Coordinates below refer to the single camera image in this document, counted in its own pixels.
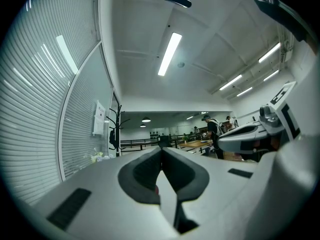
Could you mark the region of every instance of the man in white shirt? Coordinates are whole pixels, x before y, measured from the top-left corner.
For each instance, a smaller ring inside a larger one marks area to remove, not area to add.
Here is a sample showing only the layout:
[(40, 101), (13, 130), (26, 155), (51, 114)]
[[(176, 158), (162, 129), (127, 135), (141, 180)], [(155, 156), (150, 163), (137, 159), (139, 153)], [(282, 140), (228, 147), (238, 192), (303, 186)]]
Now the man in white shirt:
[(226, 119), (229, 120), (229, 125), (228, 125), (229, 131), (235, 129), (236, 128), (235, 120), (231, 118), (229, 115), (226, 117)]

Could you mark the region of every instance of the person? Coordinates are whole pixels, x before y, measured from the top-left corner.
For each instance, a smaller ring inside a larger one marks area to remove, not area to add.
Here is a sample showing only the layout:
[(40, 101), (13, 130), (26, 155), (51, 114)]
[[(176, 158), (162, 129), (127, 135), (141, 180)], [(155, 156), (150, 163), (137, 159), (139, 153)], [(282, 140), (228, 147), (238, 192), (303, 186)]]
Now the person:
[(226, 119), (229, 120), (229, 125), (228, 125), (229, 131), (235, 129), (236, 128), (235, 120), (232, 117), (230, 117), (229, 115), (226, 117)]
[(206, 138), (211, 139), (213, 142), (213, 147), (218, 159), (224, 159), (224, 152), (221, 148), (218, 147), (218, 122), (215, 119), (212, 119), (210, 115), (206, 114), (201, 121), (205, 121), (208, 126), (208, 131)]

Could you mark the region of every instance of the coat rack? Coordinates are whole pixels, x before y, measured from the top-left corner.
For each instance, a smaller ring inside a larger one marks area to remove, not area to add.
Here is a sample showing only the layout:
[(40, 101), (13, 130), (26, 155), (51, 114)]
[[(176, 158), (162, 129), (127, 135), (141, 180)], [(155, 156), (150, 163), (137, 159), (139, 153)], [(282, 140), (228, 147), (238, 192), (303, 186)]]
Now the coat rack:
[(112, 143), (112, 142), (110, 141), (110, 143), (114, 146), (114, 148), (109, 147), (109, 149), (110, 149), (110, 150), (116, 150), (115, 155), (116, 155), (117, 157), (120, 156), (120, 155), (119, 155), (119, 149), (121, 149), (121, 150), (124, 150), (124, 149), (125, 149), (125, 147), (124, 147), (124, 148), (120, 148), (120, 147), (119, 147), (119, 143), (120, 143), (120, 140), (119, 140), (119, 131), (120, 131), (121, 129), (123, 129), (123, 128), (121, 128), (121, 125), (122, 125), (123, 123), (125, 123), (125, 122), (127, 122), (127, 121), (130, 120), (130, 119), (127, 119), (127, 120), (125, 120), (125, 121), (123, 121), (122, 123), (119, 124), (121, 107), (122, 107), (122, 105), (118, 105), (118, 112), (116, 112), (116, 111), (114, 111), (112, 108), (110, 108), (110, 110), (113, 111), (113, 112), (115, 113), (115, 115), (116, 115), (116, 120), (115, 120), (115, 121), (113, 121), (111, 118), (109, 118), (108, 116), (106, 116), (106, 118), (108, 118), (110, 121), (112, 121), (112, 122), (114, 123), (114, 126), (115, 126), (115, 127), (109, 126), (110, 129), (115, 130), (115, 142), (113, 141), (113, 143)]

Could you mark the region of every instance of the ceiling lamp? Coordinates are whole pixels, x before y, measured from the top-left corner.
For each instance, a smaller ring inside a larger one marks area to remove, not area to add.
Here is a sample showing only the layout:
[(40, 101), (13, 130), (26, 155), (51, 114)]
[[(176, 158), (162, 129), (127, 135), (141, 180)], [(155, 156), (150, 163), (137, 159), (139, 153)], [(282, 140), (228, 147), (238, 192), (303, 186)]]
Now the ceiling lamp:
[(172, 57), (174, 56), (176, 49), (180, 43), (180, 40), (182, 38), (182, 35), (177, 33), (172, 33), (170, 42), (168, 44), (168, 47), (165, 51), (158, 75), (164, 76), (167, 72), (167, 69), (169, 67), (169, 64), (171, 62)]
[(279, 69), (275, 72), (273, 72), (271, 75), (269, 75), (268, 77), (266, 77), (265, 79), (263, 79), (263, 81), (267, 81), (269, 78), (272, 78), (274, 75), (278, 74), (279, 73)]
[(253, 89), (252, 87), (250, 87), (249, 89), (246, 89), (245, 91), (239, 93), (239, 94), (237, 95), (237, 97), (239, 97), (239, 96), (242, 95), (242, 94), (245, 94), (246, 92), (249, 92), (249, 91), (252, 90), (252, 89)]
[(269, 50), (265, 55), (263, 55), (259, 59), (259, 63), (263, 62), (266, 58), (268, 58), (271, 54), (273, 54), (276, 50), (278, 50), (281, 47), (281, 43), (278, 42), (271, 50)]
[(240, 78), (242, 78), (241, 74), (238, 75), (235, 79), (228, 82), (226, 85), (222, 86), (219, 90), (222, 91), (224, 88), (227, 88), (229, 85), (233, 84), (235, 81), (239, 80)]
[(144, 122), (144, 123), (149, 123), (149, 122), (151, 122), (151, 120), (150, 120), (149, 117), (144, 117), (144, 118), (142, 119), (142, 122)]

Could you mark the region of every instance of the table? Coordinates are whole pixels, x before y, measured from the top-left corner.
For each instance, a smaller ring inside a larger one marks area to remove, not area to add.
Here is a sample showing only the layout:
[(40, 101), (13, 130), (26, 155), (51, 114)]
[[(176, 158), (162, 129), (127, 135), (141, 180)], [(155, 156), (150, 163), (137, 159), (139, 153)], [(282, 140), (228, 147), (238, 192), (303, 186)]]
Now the table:
[(202, 141), (203, 140), (190, 141), (190, 142), (187, 142), (187, 143), (181, 143), (178, 146), (179, 146), (179, 149), (181, 149), (181, 147), (195, 149), (195, 151), (197, 153), (201, 154), (202, 153), (202, 148), (204, 148), (204, 147), (208, 148), (213, 143), (211, 139), (206, 140), (206, 143), (201, 143)]

